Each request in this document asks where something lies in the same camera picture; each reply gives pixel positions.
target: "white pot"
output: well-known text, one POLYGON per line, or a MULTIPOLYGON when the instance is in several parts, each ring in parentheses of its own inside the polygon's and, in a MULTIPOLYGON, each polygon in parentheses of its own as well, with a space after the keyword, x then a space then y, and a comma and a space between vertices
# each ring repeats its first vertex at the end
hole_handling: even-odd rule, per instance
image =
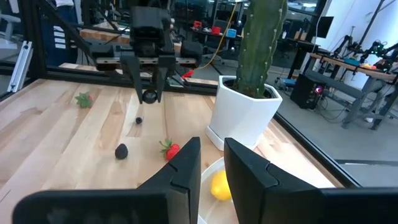
POLYGON ((206 128, 207 136, 221 151, 224 151, 224 138, 234 138, 253 150, 282 103, 276 89, 267 84, 265 87, 273 95, 270 99, 254 99, 224 85, 226 80, 235 78, 220 76, 213 115, 206 128))

